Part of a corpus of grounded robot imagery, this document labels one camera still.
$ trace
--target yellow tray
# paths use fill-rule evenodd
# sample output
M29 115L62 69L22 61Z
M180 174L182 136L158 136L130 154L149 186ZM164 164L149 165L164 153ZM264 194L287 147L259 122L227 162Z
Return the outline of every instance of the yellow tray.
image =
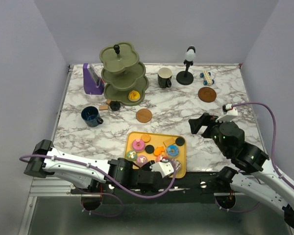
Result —
M151 144L152 146L154 146L155 149L156 149L156 147L161 147L161 146L163 146L166 149L166 146L164 145L163 141L166 141L169 138L173 138L174 140L176 140L176 138L181 137L181 136L134 131L134 132L129 133L127 136L124 156L126 156L126 153L129 150L132 150L133 141L136 139L140 139L142 134L149 134L150 135L151 140L145 144L146 145ZM175 159L177 159L182 164L182 168L177 172L176 178L180 179L180 178L184 177L184 175L186 173L186 141L185 141L185 144L183 144L182 146L178 146L178 148L179 148L179 155ZM145 155L147 157L148 161L151 161L151 160L155 161L156 160L156 156L153 153L149 154L145 150L143 152L140 152L137 154L138 155Z

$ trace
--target purple holder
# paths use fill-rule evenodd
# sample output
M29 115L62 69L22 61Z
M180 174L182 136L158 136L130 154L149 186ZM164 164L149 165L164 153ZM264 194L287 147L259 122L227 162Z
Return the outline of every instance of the purple holder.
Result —
M102 94L104 83L102 79L95 73L91 64L83 65L84 91L86 94Z

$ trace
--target mug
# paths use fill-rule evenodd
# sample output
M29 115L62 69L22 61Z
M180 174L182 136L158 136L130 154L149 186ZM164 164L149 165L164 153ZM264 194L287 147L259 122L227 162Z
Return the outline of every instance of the mug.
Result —
M170 88L172 71L169 68L161 68L158 71L158 84L161 88Z
M84 122L90 127L96 127L99 124L103 123L103 120L99 115L98 109L93 106L88 106L85 109L83 109L81 116Z

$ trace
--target marble table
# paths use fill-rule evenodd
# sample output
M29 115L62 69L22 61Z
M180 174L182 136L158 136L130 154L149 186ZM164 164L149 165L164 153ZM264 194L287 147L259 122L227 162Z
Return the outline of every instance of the marble table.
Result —
M98 74L102 65L94 64ZM173 72L172 87L161 89L157 83L157 72L168 67ZM132 131L181 135L187 144L187 171L219 171L231 165L211 139L192 135L188 119L198 118L204 112L220 116L225 103L248 101L246 89L238 66L198 66L190 67L194 82L189 86L178 84L175 75L184 70L183 65L147 64L146 76L149 88L144 101L133 107L122 106L117 112L100 111L104 120L102 125L88 127L81 118L81 111L87 106L104 105L104 95L87 95L83 89L82 65L76 65L69 83L60 120L55 133L54 145L60 150L93 159L116 159L124 156L127 135ZM201 101L198 90L203 87L199 74L207 70L215 84L211 87L217 92L212 103ZM141 108L152 112L152 120L140 123L135 115ZM252 108L238 107L239 117L234 121L245 131L245 141L262 148Z

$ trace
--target gray wall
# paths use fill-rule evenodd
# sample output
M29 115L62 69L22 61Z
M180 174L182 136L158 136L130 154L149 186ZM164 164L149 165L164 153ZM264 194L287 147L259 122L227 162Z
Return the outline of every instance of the gray wall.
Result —
M35 0L64 58L99 62L102 48L129 40L143 62L241 63L277 0Z
M294 179L294 0L280 0L243 64L250 98L268 104L277 121L277 164ZM256 107L270 149L272 121Z
M0 235L18 233L31 177L18 157L50 138L67 65L33 0L0 0Z

